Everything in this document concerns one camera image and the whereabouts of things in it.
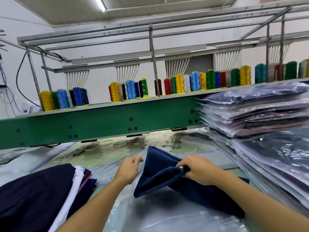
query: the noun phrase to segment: hand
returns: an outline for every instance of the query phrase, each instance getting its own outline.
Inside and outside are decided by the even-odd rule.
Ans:
[[[190,178],[202,185],[214,185],[216,186],[220,179],[224,178],[226,171],[216,166],[209,159],[194,155],[185,157],[176,166],[187,165],[190,168],[190,172],[187,172],[184,177]]]
[[[119,166],[114,181],[120,181],[125,186],[131,184],[138,174],[138,164],[144,160],[140,155],[137,157],[127,157]]]

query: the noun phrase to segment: white garment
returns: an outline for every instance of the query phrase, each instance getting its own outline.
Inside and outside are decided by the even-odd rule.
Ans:
[[[71,190],[48,232],[55,232],[66,221],[70,207],[72,206],[72,203],[77,195],[79,186],[84,177],[84,171],[85,169],[81,166],[75,167],[75,174],[73,177],[73,184]]]

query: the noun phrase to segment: person's left hand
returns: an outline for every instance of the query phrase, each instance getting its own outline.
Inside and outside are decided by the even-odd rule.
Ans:
[[[119,166],[114,181],[121,181],[125,186],[131,184],[138,174],[138,164],[144,160],[140,155],[127,157]]]

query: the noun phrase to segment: stack of clothes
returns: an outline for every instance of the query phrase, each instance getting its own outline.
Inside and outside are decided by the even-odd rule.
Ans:
[[[63,164],[0,187],[1,231],[56,231],[95,189],[91,171]]]
[[[212,94],[200,105],[202,122],[228,137],[309,125],[309,85],[300,82]]]

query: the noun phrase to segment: person's right hand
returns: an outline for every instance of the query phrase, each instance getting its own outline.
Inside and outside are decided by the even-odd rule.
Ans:
[[[184,177],[190,178],[202,185],[217,185],[222,179],[226,171],[216,166],[209,159],[194,155],[183,158],[176,166],[187,165],[190,172],[187,172]]]

